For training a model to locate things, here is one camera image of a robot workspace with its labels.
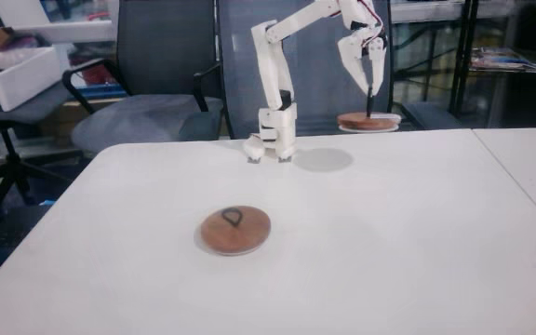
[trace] white box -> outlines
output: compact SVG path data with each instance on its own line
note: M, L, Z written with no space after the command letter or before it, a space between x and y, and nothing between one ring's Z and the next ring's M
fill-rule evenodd
M9 112L61 80L54 47L0 52L0 105Z

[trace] chair armrest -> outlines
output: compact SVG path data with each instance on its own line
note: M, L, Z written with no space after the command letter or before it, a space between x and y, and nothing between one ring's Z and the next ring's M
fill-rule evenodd
M219 70L221 66L222 64L217 62L204 72L194 74L194 98L197 102L197 105L200 106L200 111L202 112L208 111L208 105L206 104L206 100L204 100L204 94L202 93L202 79L208 74Z
M94 108L92 108L92 105L90 105L88 100L84 98L84 96L80 93L80 91L74 87L74 85L72 84L72 75L82 72L84 70L93 68L95 66L99 66L99 65L104 66L105 69L107 69L107 71L117 81L117 83L119 83L119 85L121 85L121 87L127 92L127 94L130 94L129 91L127 90L127 86L124 84L123 80L121 80L121 76L119 74L119 71L117 70L117 67L110 60L106 60L106 59L91 60L91 61L85 62L84 64L75 66L70 70L66 70L63 73L63 78L62 78L63 85L65 86L65 88L67 88L68 91L70 91L70 93L72 93L74 98L80 102L80 104L87 110L89 114L93 114L95 112Z

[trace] red wire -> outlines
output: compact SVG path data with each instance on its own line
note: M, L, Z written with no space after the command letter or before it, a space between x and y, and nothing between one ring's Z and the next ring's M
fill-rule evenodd
M365 8L368 9L369 13L370 13L374 18L376 18L376 21L377 21L377 22L379 22L381 25L383 25L382 19L380 19L380 17L379 17L376 13L374 13L373 10L371 10L371 8L369 8L369 6L368 6L365 2L363 2L363 0L359 0L359 2L360 2L361 4L363 4L363 6L364 6Z

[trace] chair backrest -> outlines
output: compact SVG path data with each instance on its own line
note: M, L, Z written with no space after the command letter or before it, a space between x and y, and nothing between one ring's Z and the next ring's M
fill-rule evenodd
M132 94L191 94L215 41L214 0L121 0L117 65ZM205 95L219 98L220 82L206 77Z
M224 85L234 136L258 132L258 109L267 107L261 88L251 27L268 20L282 20L314 0L219 0ZM385 77L374 111L391 108L391 23L388 0L373 1L385 24L387 48ZM366 96L342 66L337 42L351 32L342 17L326 18L287 38L283 43L298 103L299 135L338 132L336 115L365 111ZM364 68L371 82L369 60Z

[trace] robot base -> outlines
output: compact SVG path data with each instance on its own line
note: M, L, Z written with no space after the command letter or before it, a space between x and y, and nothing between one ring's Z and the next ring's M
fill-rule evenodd
M252 134L243 143L249 162L259 163L266 149L274 149L278 160L290 162L295 153L295 120L297 104L292 103L284 111L261 108L258 113L260 133Z
M264 146L264 142L261 140L260 135L258 134L252 134L249 136L249 139L247 139L243 143L243 150L246 152L246 155L248 156L248 162L252 164L259 164L262 157L266 155L266 146ZM278 156L278 162L279 163L288 163L292 160L293 154L295 154L295 146L288 147L288 149L284 152L281 152Z

